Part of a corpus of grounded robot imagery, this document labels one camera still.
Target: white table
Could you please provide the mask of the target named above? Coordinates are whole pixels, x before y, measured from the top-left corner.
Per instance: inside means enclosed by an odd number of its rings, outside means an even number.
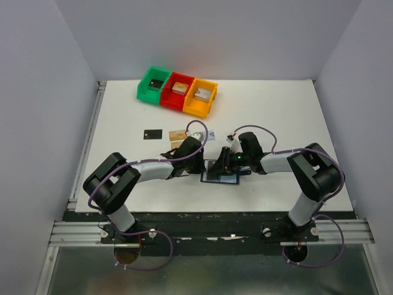
[[[332,142],[311,81],[214,81],[218,83],[216,100],[203,122],[214,130],[216,140],[208,141],[205,159],[216,159],[226,136],[245,124],[261,125],[278,137],[276,150],[305,147],[319,143],[336,158]],[[139,81],[109,81],[99,109],[83,181],[111,153],[119,152],[128,160],[158,156],[171,149],[168,132],[184,129],[191,115],[136,99]],[[143,140],[145,129],[162,129],[162,140]],[[192,132],[202,126],[193,124]],[[264,151],[272,137],[253,131]],[[79,183],[77,212],[92,212],[88,195]],[[289,211],[300,188],[291,173],[250,175],[240,185],[201,183],[199,175],[153,180],[138,184],[126,201],[130,211]],[[352,211],[346,188],[331,199],[324,211]]]

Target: plastic bin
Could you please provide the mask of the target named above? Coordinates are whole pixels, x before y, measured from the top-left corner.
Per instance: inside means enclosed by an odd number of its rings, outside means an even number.
[[[217,95],[217,84],[195,78],[190,90],[187,92],[184,100],[183,112],[197,117],[206,118],[210,112],[211,104]],[[198,88],[211,91],[209,102],[201,101],[195,98],[195,92]]]
[[[165,86],[166,82],[168,81],[171,73],[171,71],[151,66],[138,85],[138,92],[136,94],[136,98],[142,101],[146,101],[147,103],[160,104],[161,91]],[[149,84],[152,79],[164,81],[160,90],[152,90],[149,88]]]
[[[184,83],[189,86],[183,95],[172,92],[172,87],[176,82]],[[193,82],[194,77],[173,72],[161,91],[160,105],[180,112],[183,111],[185,97]]]

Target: white wall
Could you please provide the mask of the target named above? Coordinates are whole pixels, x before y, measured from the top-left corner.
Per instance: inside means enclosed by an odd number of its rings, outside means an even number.
[[[95,78],[52,0],[0,3],[0,294],[34,294]]]
[[[55,0],[98,79],[315,79],[360,0]]]
[[[363,0],[316,82],[355,210],[393,290],[393,2]]]

